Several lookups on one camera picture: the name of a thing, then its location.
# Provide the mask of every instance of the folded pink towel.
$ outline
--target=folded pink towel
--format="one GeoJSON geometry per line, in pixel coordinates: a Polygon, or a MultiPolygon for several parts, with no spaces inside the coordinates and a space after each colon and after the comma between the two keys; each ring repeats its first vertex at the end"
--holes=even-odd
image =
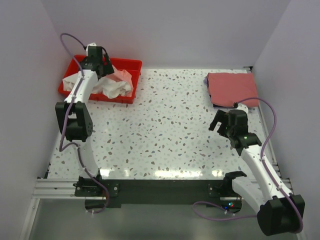
{"type": "Polygon", "coordinates": [[[117,70],[115,66],[113,66],[113,70],[114,70],[114,73],[109,74],[106,77],[108,79],[115,81],[115,82],[121,82],[121,81],[128,82],[131,86],[131,92],[128,93],[126,95],[126,97],[131,97],[132,91],[134,89],[134,86],[133,86],[132,80],[131,80],[131,78],[132,78],[131,74],[127,70],[117,70]]]}
{"type": "MultiPolygon", "coordinates": [[[[253,73],[208,73],[208,92],[211,102],[221,107],[232,107],[235,102],[258,97],[253,73]]],[[[249,108],[257,107],[259,100],[244,102],[249,108]]]]}

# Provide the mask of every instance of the white table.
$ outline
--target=white table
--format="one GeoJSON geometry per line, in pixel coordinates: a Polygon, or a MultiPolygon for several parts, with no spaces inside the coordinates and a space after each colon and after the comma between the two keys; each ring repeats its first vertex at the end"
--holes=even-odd
{"type": "MultiPolygon", "coordinates": [[[[208,73],[246,72],[143,69],[133,104],[90,101],[92,149],[102,177],[214,180],[242,170],[254,179],[247,164],[231,149],[230,141],[208,131],[217,110],[203,83],[208,73]]],[[[249,131],[263,142],[258,108],[250,109],[248,119],[249,131]]],[[[50,158],[48,178],[77,179],[77,156],[72,147],[58,151],[60,137],[50,158]]]]}

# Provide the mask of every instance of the gray wall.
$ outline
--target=gray wall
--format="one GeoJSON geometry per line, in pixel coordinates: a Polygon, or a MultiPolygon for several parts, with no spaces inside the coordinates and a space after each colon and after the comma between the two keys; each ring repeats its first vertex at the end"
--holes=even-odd
{"type": "MultiPolygon", "coordinates": [[[[305,229],[320,238],[320,2],[292,0],[254,65],[259,95],[278,114],[272,143],[281,172],[306,202],[305,229]]],[[[272,114],[264,109],[269,128],[272,114]]]]}
{"type": "Polygon", "coordinates": [[[290,0],[42,0],[58,33],[147,67],[252,66],[290,0]]]}
{"type": "Polygon", "coordinates": [[[18,239],[57,134],[68,57],[38,0],[0,2],[0,235],[18,239]]]}

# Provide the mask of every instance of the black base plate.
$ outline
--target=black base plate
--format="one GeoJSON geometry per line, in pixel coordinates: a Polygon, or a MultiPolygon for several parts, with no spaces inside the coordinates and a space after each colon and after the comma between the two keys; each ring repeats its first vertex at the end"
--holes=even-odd
{"type": "MultiPolygon", "coordinates": [[[[226,202],[220,197],[238,197],[235,192],[225,195],[221,191],[223,180],[100,179],[99,182],[109,191],[109,208],[121,208],[122,204],[192,205],[197,201],[221,206],[226,202]]],[[[92,185],[90,179],[79,179],[75,187],[74,195],[77,197],[102,197],[101,188],[92,185]]],[[[101,200],[89,202],[103,203],[101,200]]]]}

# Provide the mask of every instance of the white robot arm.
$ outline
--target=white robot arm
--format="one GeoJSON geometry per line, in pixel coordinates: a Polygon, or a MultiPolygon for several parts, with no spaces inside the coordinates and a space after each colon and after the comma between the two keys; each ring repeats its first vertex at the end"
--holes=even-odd
{"type": "MultiPolygon", "coordinates": [[[[86,47],[86,57],[80,62],[82,71],[79,70],[77,81],[72,91],[64,102],[58,102],[55,105],[55,112],[60,132],[62,133],[66,110],[72,104],[69,114],[75,114],[75,118],[68,118],[65,137],[68,141],[74,142],[79,146],[82,163],[93,177],[99,174],[99,168],[91,147],[93,122],[86,104],[88,103],[92,89],[99,79],[114,73],[110,59],[107,53],[103,55],[103,50],[103,47],[97,46],[95,43],[91,43],[86,47]]],[[[80,176],[85,179],[90,178],[80,163],[79,167],[80,176]]]]}
{"type": "Polygon", "coordinates": [[[294,195],[278,177],[265,154],[261,156],[262,144],[256,134],[248,132],[246,112],[239,109],[229,112],[218,110],[209,130],[213,131],[218,122],[221,125],[217,132],[230,140],[231,146],[248,164],[259,185],[257,189],[245,173],[238,171],[225,175],[223,189],[239,194],[248,202],[257,213],[259,226],[265,235],[299,230],[305,208],[304,199],[301,195],[294,195]]]}

